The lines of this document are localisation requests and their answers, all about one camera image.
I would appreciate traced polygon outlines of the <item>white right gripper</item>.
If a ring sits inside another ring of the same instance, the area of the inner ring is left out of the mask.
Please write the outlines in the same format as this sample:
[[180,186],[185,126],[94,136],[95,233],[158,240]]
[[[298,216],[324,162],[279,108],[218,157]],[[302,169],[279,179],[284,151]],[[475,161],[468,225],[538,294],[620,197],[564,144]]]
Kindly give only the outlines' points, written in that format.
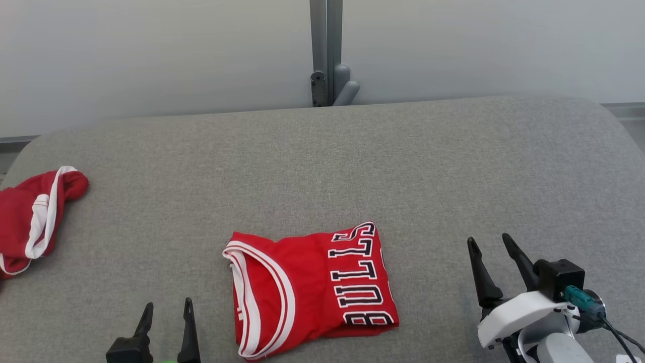
[[545,319],[551,314],[560,314],[564,320],[562,332],[573,336],[578,333],[580,317],[578,308],[565,302],[553,302],[538,292],[539,276],[534,272],[534,264],[519,248],[513,238],[502,233],[502,241],[509,257],[516,263],[522,276],[526,291],[503,303],[503,293],[493,282],[482,261],[482,253],[473,237],[466,241],[474,276],[475,291],[479,306],[493,309],[478,324],[477,336],[483,348],[500,345],[501,340],[531,324]]

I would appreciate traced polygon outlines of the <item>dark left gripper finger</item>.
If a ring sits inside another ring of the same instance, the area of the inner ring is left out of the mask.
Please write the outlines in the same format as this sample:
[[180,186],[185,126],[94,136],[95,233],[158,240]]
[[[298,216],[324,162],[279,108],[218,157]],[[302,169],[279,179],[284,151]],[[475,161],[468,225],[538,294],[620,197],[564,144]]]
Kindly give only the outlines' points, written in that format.
[[152,302],[149,302],[147,303],[147,305],[145,305],[143,314],[139,319],[139,323],[135,329],[135,333],[133,334],[132,338],[138,338],[138,339],[148,338],[148,333],[152,326],[153,316],[154,316],[154,304]]
[[186,298],[184,303],[183,318],[185,322],[182,345],[177,355],[177,362],[200,363],[201,353],[195,321],[194,306],[191,298]]

